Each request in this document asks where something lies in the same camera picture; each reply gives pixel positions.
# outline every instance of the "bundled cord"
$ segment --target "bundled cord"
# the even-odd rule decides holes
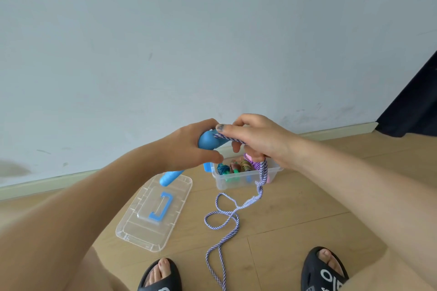
[[[239,139],[229,138],[229,137],[226,137],[226,136],[219,134],[219,133],[215,134],[214,137],[232,140],[234,142],[246,144]],[[211,213],[208,213],[205,216],[205,224],[210,229],[213,229],[213,230],[219,230],[219,229],[223,228],[231,219],[233,219],[235,221],[235,228],[230,233],[228,233],[225,237],[223,237],[222,240],[218,244],[211,247],[208,250],[208,252],[206,253],[206,265],[208,266],[209,271],[211,272],[212,276],[214,276],[214,278],[216,279],[217,283],[220,285],[220,287],[223,291],[226,291],[226,269],[225,269],[225,263],[223,261],[223,256],[221,254],[221,246],[225,242],[230,240],[233,236],[235,236],[238,232],[238,229],[240,228],[240,219],[238,217],[237,211],[240,209],[246,208],[246,207],[254,204],[255,202],[257,202],[258,200],[260,200],[261,197],[263,196],[263,185],[265,185],[266,182],[267,182],[267,161],[264,159],[264,161],[259,164],[259,181],[255,182],[255,184],[257,185],[258,195],[253,196],[252,198],[246,200],[246,202],[243,205],[238,206],[237,201],[235,199],[231,198],[226,193],[220,192],[216,197],[217,210],[212,211]],[[223,211],[219,208],[218,200],[219,200],[221,195],[225,196],[226,198],[228,198],[234,202],[235,209],[233,211]],[[226,215],[228,218],[221,226],[213,227],[207,222],[207,219],[208,219],[208,217],[210,217],[211,215],[214,215],[214,214],[223,214],[223,215]],[[215,249],[219,250],[218,255],[220,256],[221,268],[223,270],[223,280],[222,281],[220,280],[220,278],[217,276],[216,272],[212,269],[211,265],[209,264],[209,256],[210,256],[211,252]]]

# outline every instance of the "transparent storage box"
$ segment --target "transparent storage box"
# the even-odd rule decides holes
[[[117,237],[151,252],[167,244],[193,185],[191,178],[180,175],[163,187],[161,176],[143,185],[115,230]]]
[[[226,158],[223,163],[229,165],[232,160],[241,161],[241,157]],[[267,174],[270,182],[276,176],[276,173],[283,170],[274,160],[267,158]],[[226,190],[231,188],[240,188],[243,186],[255,185],[259,181],[259,171],[244,171],[240,173],[230,173],[227,175],[220,175],[217,171],[217,164],[211,163],[211,173],[216,179],[217,189]]]

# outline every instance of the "transparent lid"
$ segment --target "transparent lid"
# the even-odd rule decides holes
[[[115,231],[117,237],[151,252],[167,244],[193,184],[191,178],[180,175],[163,187],[161,176],[143,185]]]

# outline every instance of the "wooden floor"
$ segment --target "wooden floor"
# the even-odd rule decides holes
[[[339,150],[437,186],[437,138],[406,135],[395,139],[370,133],[325,141]],[[115,227],[130,201],[95,242],[104,265],[136,290],[145,269],[167,256],[180,269],[185,290],[220,290],[206,264],[205,253],[233,224],[220,231],[208,229],[205,214],[215,209],[219,192],[202,167],[188,170],[193,188],[179,220],[161,253],[151,253],[115,236]],[[239,203],[254,188],[227,191]],[[0,221],[8,221],[50,194],[0,202]],[[223,200],[224,209],[232,208]],[[299,290],[300,272],[307,252],[322,245],[333,250],[349,275],[382,255],[385,245],[345,207],[297,172],[283,171],[264,188],[262,200],[239,213],[240,230],[223,246],[229,290]],[[223,218],[211,218],[219,224]],[[220,269],[213,253],[215,269]]]

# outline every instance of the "baseboard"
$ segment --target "baseboard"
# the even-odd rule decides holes
[[[334,128],[328,130],[314,131],[312,133],[301,134],[302,137],[312,140],[327,140],[341,137],[347,137],[352,135],[361,135],[364,133],[371,133],[376,126],[377,122],[363,123],[357,125],[349,125],[341,128]],[[241,153],[234,153],[230,145],[222,146],[218,151],[224,157],[238,156]],[[35,193],[46,192],[51,190],[57,190],[67,188],[68,186],[84,179],[91,175],[95,171],[85,171],[83,173],[75,173],[70,175],[64,175],[53,178],[46,178],[44,180],[38,180],[33,182],[26,182],[17,185],[10,185],[0,188],[0,200],[6,200],[16,197],[22,197],[27,195],[33,195]]]

